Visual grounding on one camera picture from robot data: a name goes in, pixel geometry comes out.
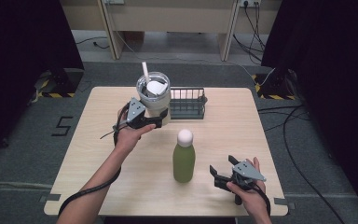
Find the table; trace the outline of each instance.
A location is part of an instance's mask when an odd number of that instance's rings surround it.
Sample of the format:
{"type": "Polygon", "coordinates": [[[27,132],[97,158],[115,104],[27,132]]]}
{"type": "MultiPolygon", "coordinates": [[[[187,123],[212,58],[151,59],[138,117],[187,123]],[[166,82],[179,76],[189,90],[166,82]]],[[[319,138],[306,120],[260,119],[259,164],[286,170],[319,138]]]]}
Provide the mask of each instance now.
{"type": "Polygon", "coordinates": [[[124,43],[121,31],[217,33],[222,61],[227,60],[239,0],[98,0],[114,59],[124,43]]]}
{"type": "MultiPolygon", "coordinates": [[[[122,165],[121,175],[111,186],[100,211],[101,216],[247,216],[234,195],[213,185],[211,164],[220,175],[231,174],[227,156],[239,161],[254,156],[266,177],[271,215],[284,216],[284,198],[269,146],[258,116],[253,95],[245,88],[205,88],[208,102],[204,119],[172,120],[161,129],[145,134],[122,165]],[[180,184],[172,176],[172,154],[176,135],[187,128],[194,134],[196,165],[193,179],[180,184]]],[[[45,213],[57,215],[63,201],[76,193],[95,173],[114,148],[112,131],[117,111],[132,96],[135,87],[96,87],[86,103],[68,147],[45,213]]]]}

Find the straw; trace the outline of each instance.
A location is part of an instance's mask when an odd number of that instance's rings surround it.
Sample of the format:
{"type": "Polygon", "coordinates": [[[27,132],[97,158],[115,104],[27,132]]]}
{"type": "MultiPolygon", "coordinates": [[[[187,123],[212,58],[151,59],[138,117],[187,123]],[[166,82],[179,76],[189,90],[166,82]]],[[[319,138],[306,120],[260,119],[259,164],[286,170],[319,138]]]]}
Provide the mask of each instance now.
{"type": "Polygon", "coordinates": [[[146,62],[142,62],[142,67],[144,69],[144,75],[145,75],[145,80],[146,80],[146,85],[147,85],[147,84],[149,84],[150,78],[149,78],[149,73],[147,72],[146,62]]]}

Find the forearm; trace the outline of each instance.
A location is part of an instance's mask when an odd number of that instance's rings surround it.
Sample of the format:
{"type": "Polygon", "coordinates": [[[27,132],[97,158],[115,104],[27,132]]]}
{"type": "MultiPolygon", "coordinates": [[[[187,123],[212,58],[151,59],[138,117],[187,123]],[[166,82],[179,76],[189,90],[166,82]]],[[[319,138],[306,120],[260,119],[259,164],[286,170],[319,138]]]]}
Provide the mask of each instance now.
{"type": "Polygon", "coordinates": [[[271,219],[267,213],[251,215],[256,224],[271,224],[271,219]]]}
{"type": "MultiPolygon", "coordinates": [[[[81,190],[99,186],[110,180],[117,173],[129,153],[128,150],[115,148],[81,190]]],[[[98,216],[109,187],[86,194],[70,202],[62,211],[57,223],[93,223],[98,216]]]]}

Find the wire basket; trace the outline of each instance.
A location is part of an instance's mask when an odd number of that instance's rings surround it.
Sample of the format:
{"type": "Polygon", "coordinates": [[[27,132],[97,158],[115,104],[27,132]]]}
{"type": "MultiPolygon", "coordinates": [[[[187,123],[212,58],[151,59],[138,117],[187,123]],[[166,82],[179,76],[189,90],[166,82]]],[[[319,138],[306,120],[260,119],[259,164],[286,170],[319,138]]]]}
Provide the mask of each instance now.
{"type": "Polygon", "coordinates": [[[203,88],[171,88],[171,119],[203,119],[207,101],[203,88]]]}

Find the person's right hand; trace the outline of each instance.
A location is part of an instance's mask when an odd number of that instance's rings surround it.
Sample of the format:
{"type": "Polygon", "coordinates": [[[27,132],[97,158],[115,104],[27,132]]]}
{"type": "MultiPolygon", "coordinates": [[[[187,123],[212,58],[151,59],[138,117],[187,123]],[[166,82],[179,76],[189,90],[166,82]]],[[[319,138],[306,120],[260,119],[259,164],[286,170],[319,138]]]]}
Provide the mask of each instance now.
{"type": "MultiPolygon", "coordinates": [[[[250,162],[254,168],[260,172],[260,163],[257,157],[254,157],[254,161],[250,162]]],[[[266,193],[266,185],[263,181],[257,180],[255,181],[258,187],[266,193]]],[[[241,197],[243,206],[245,207],[246,211],[248,211],[249,215],[255,219],[257,224],[260,223],[271,223],[269,218],[269,213],[267,212],[267,205],[264,202],[264,199],[254,190],[243,190],[238,185],[227,182],[227,187],[235,194],[241,197]]]]}
{"type": "MultiPolygon", "coordinates": [[[[123,114],[121,120],[127,117],[128,111],[123,114]]],[[[135,148],[138,140],[141,139],[142,134],[148,133],[156,128],[156,124],[149,124],[140,129],[133,129],[131,127],[126,127],[127,124],[123,124],[124,127],[119,127],[120,132],[117,137],[117,144],[115,150],[124,149],[127,153],[132,152],[135,148]]]]}

